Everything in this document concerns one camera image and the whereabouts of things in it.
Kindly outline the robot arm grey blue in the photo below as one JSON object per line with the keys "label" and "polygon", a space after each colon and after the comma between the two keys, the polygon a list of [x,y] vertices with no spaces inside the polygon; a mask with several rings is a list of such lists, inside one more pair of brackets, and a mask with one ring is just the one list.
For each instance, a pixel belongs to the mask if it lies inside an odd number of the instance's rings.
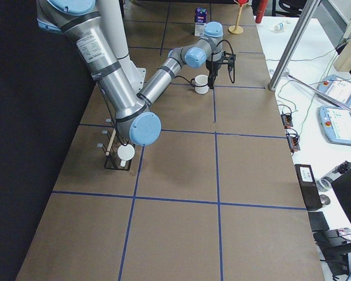
{"label": "robot arm grey blue", "polygon": [[147,146],[160,135],[159,117],[150,112],[184,65],[212,67],[222,60],[223,27],[209,22],[194,44],[171,50],[144,86],[130,60],[119,1],[37,1],[39,28],[62,34],[76,45],[91,77],[115,110],[116,131],[135,145]]}

